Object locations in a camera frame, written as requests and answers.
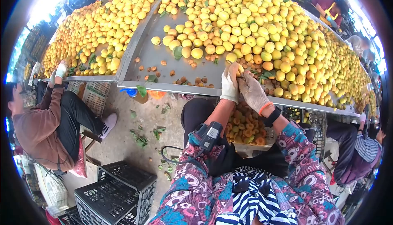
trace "metal sorting table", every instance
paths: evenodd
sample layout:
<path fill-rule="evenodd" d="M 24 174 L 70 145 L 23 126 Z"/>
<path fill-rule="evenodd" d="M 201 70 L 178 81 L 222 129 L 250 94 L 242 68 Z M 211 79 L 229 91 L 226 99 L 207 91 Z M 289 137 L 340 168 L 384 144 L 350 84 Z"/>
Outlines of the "metal sorting table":
<path fill-rule="evenodd" d="M 105 3 L 107 3 L 109 0 L 101 0 L 101 6 L 105 5 Z M 136 31 L 138 31 L 139 29 L 143 28 L 140 26 L 143 26 L 143 24 L 150 19 L 150 17 L 153 15 L 153 12 L 155 9 L 157 9 L 160 6 L 161 0 L 155 0 L 153 2 L 153 4 L 150 6 L 151 10 L 147 13 L 146 17 L 143 20 L 140 20 L 138 28 Z M 133 43 L 136 39 L 134 38 L 134 36 L 131 38 L 130 43 L 127 46 L 127 49 L 125 50 L 125 54 L 127 53 L 127 51 L 130 48 L 131 43 Z M 105 49 L 108 47 L 108 43 L 105 44 L 99 44 L 96 47 L 96 51 L 94 52 L 97 56 L 101 55 L 101 50 Z M 117 82 L 119 80 L 119 75 L 121 72 L 121 69 L 123 67 L 122 64 L 125 63 L 125 59 L 126 59 L 126 55 L 123 55 L 123 57 L 121 58 L 120 61 L 120 66 L 116 72 L 116 75 L 110 75 L 110 76 L 105 76 L 105 75 L 96 75 L 96 76 L 69 76 L 64 78 L 63 81 L 95 81 L 95 82 Z M 49 79 L 39 79 L 39 81 L 49 81 Z"/>
<path fill-rule="evenodd" d="M 108 0 L 101 0 L 102 3 L 106 3 Z M 174 58 L 173 52 L 169 47 L 162 43 L 157 46 L 153 45 L 151 38 L 159 36 L 161 40 L 167 35 L 163 27 L 170 25 L 171 28 L 175 28 L 176 25 L 184 24 L 188 20 L 188 16 L 179 11 L 177 15 L 165 15 L 160 18 L 158 9 L 161 0 L 155 0 L 151 5 L 151 10 L 147 13 L 145 19 L 141 20 L 138 28 L 134 32 L 134 35 L 128 44 L 127 49 L 121 59 L 120 66 L 114 76 L 70 76 L 66 77 L 64 81 L 103 81 L 103 82 L 117 82 L 118 87 L 123 88 L 136 88 L 137 85 L 145 86 L 148 90 L 157 91 L 169 91 L 174 93 L 184 94 L 195 94 L 195 95 L 208 95 L 208 96 L 220 96 L 221 95 L 221 74 L 223 73 L 225 66 L 229 65 L 225 61 L 228 51 L 219 56 L 218 64 L 214 64 L 211 61 L 207 61 L 204 58 L 194 59 L 192 57 L 182 57 L 179 61 Z M 305 13 L 309 15 L 313 20 L 323 24 L 329 28 L 341 41 L 344 41 L 339 37 L 329 26 L 319 20 L 316 16 L 305 10 Z M 135 58 L 139 57 L 140 62 L 135 62 Z M 192 68 L 188 61 L 193 59 L 198 64 L 196 68 Z M 164 60 L 167 65 L 163 66 L 160 62 Z M 139 67 L 143 65 L 144 70 L 140 71 Z M 154 75 L 155 72 L 147 72 L 148 67 L 156 66 L 157 71 L 161 73 L 159 82 L 145 82 L 146 75 Z M 171 70 L 175 71 L 174 76 L 170 76 Z M 198 87 L 173 84 L 174 81 L 186 77 L 188 81 L 194 84 L 194 80 L 197 77 L 207 78 L 206 84 L 213 84 L 214 88 Z M 337 100 L 337 96 L 334 93 L 329 93 L 332 96 L 332 100 Z M 289 106 L 307 110 L 323 111 L 332 114 L 349 115 L 359 117 L 360 114 L 355 112 L 353 106 L 347 106 L 346 110 L 334 110 L 327 106 L 321 106 L 317 104 L 304 103 L 297 100 L 288 100 L 284 98 L 278 98 L 270 96 L 271 100 L 276 105 Z"/>

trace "floral sleeve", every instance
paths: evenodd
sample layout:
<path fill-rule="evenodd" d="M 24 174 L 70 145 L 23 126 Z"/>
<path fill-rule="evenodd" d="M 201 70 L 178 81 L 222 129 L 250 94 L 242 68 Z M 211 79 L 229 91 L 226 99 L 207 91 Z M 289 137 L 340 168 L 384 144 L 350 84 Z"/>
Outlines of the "floral sleeve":
<path fill-rule="evenodd" d="M 180 154 L 180 161 L 192 159 L 202 149 L 200 137 L 189 134 L 189 142 Z M 185 164 L 178 164 L 170 189 L 161 199 L 160 207 L 150 224 L 214 224 L 216 216 L 232 211 L 232 174 L 209 176 L 207 162 L 217 159 L 224 146 L 214 146 L 208 154 Z"/>
<path fill-rule="evenodd" d="M 334 205 L 325 170 L 319 165 L 315 146 L 302 128 L 291 121 L 279 134 L 276 144 L 288 165 L 289 186 L 276 181 L 296 210 L 299 224 L 344 224 L 344 217 Z"/>

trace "plastic bottle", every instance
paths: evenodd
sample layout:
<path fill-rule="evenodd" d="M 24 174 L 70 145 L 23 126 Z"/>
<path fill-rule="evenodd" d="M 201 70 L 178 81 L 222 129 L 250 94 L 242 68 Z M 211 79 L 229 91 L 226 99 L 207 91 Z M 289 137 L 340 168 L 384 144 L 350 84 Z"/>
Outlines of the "plastic bottle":
<path fill-rule="evenodd" d="M 145 97 L 142 97 L 137 89 L 121 89 L 120 92 L 126 91 L 127 94 L 133 98 L 135 101 L 139 102 L 140 104 L 144 104 L 149 99 L 149 95 L 146 94 Z"/>

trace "label sticker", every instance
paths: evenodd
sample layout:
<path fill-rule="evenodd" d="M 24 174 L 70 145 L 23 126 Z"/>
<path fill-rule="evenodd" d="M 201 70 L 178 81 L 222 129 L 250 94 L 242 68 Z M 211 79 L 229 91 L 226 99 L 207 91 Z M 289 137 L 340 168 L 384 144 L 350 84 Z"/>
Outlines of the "label sticker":
<path fill-rule="evenodd" d="M 219 134 L 219 131 L 217 129 L 214 129 L 213 127 L 210 128 L 208 133 L 207 133 L 208 136 L 210 136 L 210 137 L 212 137 L 214 139 L 217 139 L 217 135 L 218 134 Z"/>

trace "wrist strap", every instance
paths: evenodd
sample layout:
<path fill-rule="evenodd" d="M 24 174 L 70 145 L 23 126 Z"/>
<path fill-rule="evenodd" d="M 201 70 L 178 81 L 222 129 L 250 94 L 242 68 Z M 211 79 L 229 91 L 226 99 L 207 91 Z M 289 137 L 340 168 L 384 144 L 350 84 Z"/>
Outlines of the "wrist strap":
<path fill-rule="evenodd" d="M 259 115 L 262 115 L 262 110 L 264 110 L 268 105 L 273 105 L 273 102 L 269 101 L 268 103 L 263 105 L 263 107 L 261 107 L 261 109 L 259 110 Z"/>
<path fill-rule="evenodd" d="M 279 109 L 278 107 L 276 107 L 274 109 L 274 111 L 272 112 L 272 114 L 270 114 L 267 119 L 264 120 L 263 124 L 266 127 L 273 127 L 273 123 L 274 121 L 281 115 L 281 109 Z"/>

